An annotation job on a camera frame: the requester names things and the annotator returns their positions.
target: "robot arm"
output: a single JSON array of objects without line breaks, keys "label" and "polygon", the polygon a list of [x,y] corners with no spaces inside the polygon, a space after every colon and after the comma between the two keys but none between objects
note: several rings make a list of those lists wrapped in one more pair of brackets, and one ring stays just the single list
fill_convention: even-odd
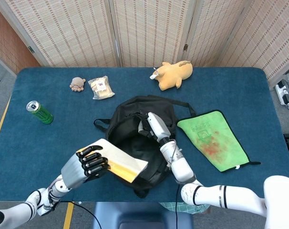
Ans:
[{"label": "robot arm", "polygon": [[44,216],[54,211],[61,198],[72,188],[103,176],[109,165],[107,158],[97,152],[92,153],[99,149],[102,147],[89,146],[74,154],[49,187],[35,190],[22,204],[0,210],[0,229],[13,229],[33,219],[36,213]]},{"label": "robot arm", "polygon": [[193,173],[176,141],[170,139],[170,132],[163,120],[149,112],[147,121],[152,135],[160,144],[160,151],[168,162],[177,183],[183,184],[181,196],[189,205],[210,204],[220,208],[230,208],[267,215],[264,199],[245,187],[214,186],[204,187]]}]

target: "green towel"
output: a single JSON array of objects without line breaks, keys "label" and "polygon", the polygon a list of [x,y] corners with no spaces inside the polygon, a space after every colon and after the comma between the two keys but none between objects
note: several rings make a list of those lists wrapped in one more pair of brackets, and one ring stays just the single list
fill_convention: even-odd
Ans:
[{"label": "green towel", "polygon": [[220,171],[251,162],[220,111],[212,111],[177,122],[194,146]]}]

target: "black backpack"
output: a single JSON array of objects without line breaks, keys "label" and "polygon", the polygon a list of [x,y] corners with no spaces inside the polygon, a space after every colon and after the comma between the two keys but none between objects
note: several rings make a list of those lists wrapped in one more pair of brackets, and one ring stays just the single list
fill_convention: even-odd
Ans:
[{"label": "black backpack", "polygon": [[[145,121],[146,114],[152,112],[161,117],[171,133],[170,138],[174,139],[177,117],[172,104],[188,107],[190,114],[195,116],[194,110],[188,103],[148,95],[136,96],[120,104],[111,119],[94,121],[94,125],[105,132],[107,141],[130,156],[148,162],[146,169],[132,183],[118,177],[122,183],[132,187],[134,193],[140,198],[145,198],[149,189],[159,184],[170,173],[167,162],[159,151],[159,143],[152,138],[149,131],[145,131],[148,129],[145,125],[149,125]],[[140,134],[138,126],[141,120],[144,131]],[[108,128],[97,124],[99,121],[108,125]]]}]

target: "metal hinge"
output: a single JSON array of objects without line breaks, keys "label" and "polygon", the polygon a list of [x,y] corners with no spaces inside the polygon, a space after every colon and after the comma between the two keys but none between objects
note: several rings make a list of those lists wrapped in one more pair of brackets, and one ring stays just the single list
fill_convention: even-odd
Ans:
[{"label": "metal hinge", "polygon": [[28,46],[28,49],[30,50],[31,53],[34,53],[34,50],[31,46]]},{"label": "metal hinge", "polygon": [[185,45],[184,45],[184,51],[187,51],[187,49],[188,49],[188,45],[185,44]]}]

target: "yellow plush toy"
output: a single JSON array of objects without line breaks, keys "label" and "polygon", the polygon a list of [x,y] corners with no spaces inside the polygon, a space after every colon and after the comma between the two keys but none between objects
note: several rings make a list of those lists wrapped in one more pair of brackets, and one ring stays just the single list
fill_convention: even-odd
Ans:
[{"label": "yellow plush toy", "polygon": [[163,62],[162,66],[153,72],[150,79],[158,80],[159,88],[162,91],[174,86],[179,88],[182,80],[187,79],[192,74],[192,70],[190,61],[180,61],[175,64]]}]

